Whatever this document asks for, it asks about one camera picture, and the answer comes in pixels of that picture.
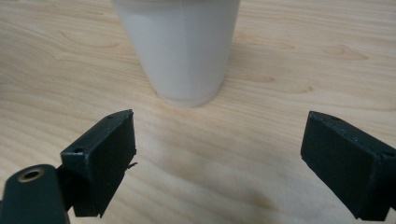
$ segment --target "wooden table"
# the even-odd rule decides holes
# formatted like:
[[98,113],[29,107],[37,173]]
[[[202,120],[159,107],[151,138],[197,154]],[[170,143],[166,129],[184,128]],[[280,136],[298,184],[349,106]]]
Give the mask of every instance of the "wooden table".
[[362,223],[300,147],[310,110],[396,146],[396,2],[243,0],[219,95],[181,109],[109,0],[0,1],[1,190],[127,108],[139,164],[102,219],[72,223]]

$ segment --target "cup base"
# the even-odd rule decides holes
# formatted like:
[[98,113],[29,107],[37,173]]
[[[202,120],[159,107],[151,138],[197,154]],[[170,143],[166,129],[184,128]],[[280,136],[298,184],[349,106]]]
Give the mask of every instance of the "cup base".
[[213,98],[215,98],[215,96],[218,94],[217,91],[214,92],[210,92],[209,94],[200,97],[200,98],[196,98],[196,99],[188,99],[188,100],[178,100],[178,99],[170,99],[167,98],[165,96],[161,96],[160,97],[169,105],[175,105],[178,107],[197,107],[200,105],[204,105],[206,103],[208,103],[209,101],[211,101]]

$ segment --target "wood grain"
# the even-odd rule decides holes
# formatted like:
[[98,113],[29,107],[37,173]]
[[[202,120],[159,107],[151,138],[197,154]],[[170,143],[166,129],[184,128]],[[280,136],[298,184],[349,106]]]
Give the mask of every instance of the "wood grain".
[[72,223],[362,223],[300,146],[309,110],[396,146],[396,2],[243,0],[219,95],[180,109],[108,0],[0,1],[0,183],[126,108],[139,164],[102,219]]

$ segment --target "white cup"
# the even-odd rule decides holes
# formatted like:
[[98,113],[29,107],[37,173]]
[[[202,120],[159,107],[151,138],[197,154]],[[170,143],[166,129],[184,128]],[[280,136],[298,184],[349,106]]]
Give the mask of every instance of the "white cup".
[[240,0],[112,0],[154,90],[182,107],[214,98]]

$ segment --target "black plastic part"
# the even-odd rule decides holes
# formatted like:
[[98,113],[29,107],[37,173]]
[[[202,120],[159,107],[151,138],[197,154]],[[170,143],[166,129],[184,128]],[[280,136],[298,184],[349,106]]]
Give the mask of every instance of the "black plastic part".
[[396,199],[396,150],[345,121],[310,112],[301,155],[355,218],[384,221]]
[[54,167],[32,166],[7,180],[0,223],[69,223]]
[[64,206],[77,217],[102,216],[135,154],[132,110],[100,120],[61,153]]

